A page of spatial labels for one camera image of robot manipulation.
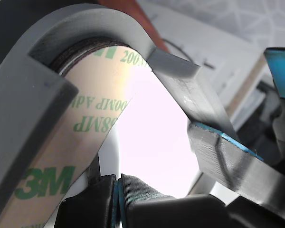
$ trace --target white surface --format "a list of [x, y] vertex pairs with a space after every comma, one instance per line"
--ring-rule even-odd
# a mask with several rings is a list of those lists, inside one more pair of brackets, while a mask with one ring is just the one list
[[234, 201], [237, 197], [239, 197], [237, 193], [226, 188], [225, 186], [221, 185], [218, 182], [215, 183], [210, 194], [223, 201], [226, 205], [228, 205], [229, 203]]
[[258, 89], [255, 89], [250, 94], [246, 102], [243, 104], [243, 107], [239, 111], [238, 116], [233, 121], [233, 127], [236, 131], [238, 131], [244, 125], [244, 123], [248, 120], [248, 118], [252, 115], [252, 113], [264, 101], [265, 97], [266, 94]]
[[[138, 2], [162, 38], [204, 66], [209, 82], [227, 107], [262, 54], [261, 49], [169, 8]], [[205, 63], [215, 69], [205, 67]]]
[[199, 171], [187, 136], [187, 117], [154, 74], [117, 121], [120, 172], [161, 193], [188, 194]]

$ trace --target cable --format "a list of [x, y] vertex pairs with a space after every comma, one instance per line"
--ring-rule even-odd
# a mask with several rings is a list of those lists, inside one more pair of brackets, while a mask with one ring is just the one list
[[175, 45], [174, 43], [172, 43], [171, 41], [163, 38], [162, 39], [164, 42], [170, 44], [172, 47], [174, 47], [175, 49], [177, 49], [178, 51], [180, 51], [190, 62], [194, 63], [193, 62], [193, 59], [186, 53], [184, 52], [179, 46]]

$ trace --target gray frame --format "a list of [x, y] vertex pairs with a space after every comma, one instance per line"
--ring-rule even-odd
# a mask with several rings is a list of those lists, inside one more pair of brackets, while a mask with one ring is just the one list
[[138, 51], [191, 121], [237, 138], [217, 95], [198, 74], [198, 65], [157, 49], [140, 24], [122, 12], [93, 4], [65, 7], [27, 30], [0, 65], [0, 213], [77, 94], [47, 66], [90, 37], [113, 38]]

